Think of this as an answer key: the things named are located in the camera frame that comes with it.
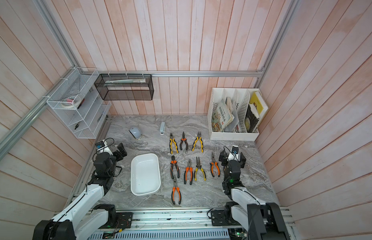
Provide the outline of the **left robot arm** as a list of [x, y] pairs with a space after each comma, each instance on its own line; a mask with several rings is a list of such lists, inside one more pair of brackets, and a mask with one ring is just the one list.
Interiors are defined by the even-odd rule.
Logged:
[[95, 203], [111, 189], [117, 162], [128, 154], [122, 143], [115, 151], [106, 140], [96, 143], [96, 147], [96, 169], [85, 190], [51, 220], [39, 222], [33, 232], [34, 240], [86, 240], [101, 227], [118, 228], [120, 223], [115, 205], [95, 206]]

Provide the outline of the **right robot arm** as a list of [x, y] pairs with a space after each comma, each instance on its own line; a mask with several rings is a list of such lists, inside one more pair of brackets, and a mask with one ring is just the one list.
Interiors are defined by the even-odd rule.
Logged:
[[289, 240], [290, 236], [280, 207], [259, 199], [240, 180], [246, 157], [238, 146], [224, 147], [219, 162], [224, 167], [223, 192], [230, 202], [225, 205], [225, 220], [237, 222], [247, 231], [249, 240]]

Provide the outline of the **white plastic storage box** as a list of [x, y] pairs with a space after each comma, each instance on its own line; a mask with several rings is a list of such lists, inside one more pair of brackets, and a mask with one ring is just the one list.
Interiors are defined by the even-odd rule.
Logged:
[[161, 187], [159, 159], [156, 154], [143, 154], [131, 162], [131, 192], [135, 196], [156, 193]]

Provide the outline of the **yellow black combination pliers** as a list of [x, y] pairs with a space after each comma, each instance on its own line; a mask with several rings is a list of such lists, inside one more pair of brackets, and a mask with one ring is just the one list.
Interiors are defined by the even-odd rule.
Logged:
[[170, 133], [170, 152], [171, 152], [171, 155], [174, 154], [174, 152], [178, 153], [179, 150], [178, 150], [178, 145], [177, 145], [177, 142], [173, 136], [173, 133]]

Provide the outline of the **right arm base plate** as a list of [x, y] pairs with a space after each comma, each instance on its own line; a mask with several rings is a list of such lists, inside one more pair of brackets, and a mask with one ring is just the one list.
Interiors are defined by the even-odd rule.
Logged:
[[228, 219], [224, 210], [211, 209], [209, 213], [212, 225], [215, 227], [234, 226], [236, 224]]

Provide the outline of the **orange black small pliers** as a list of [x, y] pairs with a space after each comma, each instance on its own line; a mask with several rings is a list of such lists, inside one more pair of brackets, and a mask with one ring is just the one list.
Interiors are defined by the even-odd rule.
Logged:
[[183, 149], [183, 144], [185, 144], [185, 150], [187, 151], [189, 149], [189, 144], [185, 135], [185, 132], [182, 134], [181, 142], [180, 142], [180, 150]]

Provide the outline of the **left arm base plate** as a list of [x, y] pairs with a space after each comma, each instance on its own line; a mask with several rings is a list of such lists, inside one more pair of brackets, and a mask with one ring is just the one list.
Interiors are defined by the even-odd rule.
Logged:
[[121, 212], [116, 213], [112, 216], [103, 228], [105, 229], [130, 229], [132, 225], [133, 213], [132, 212]]

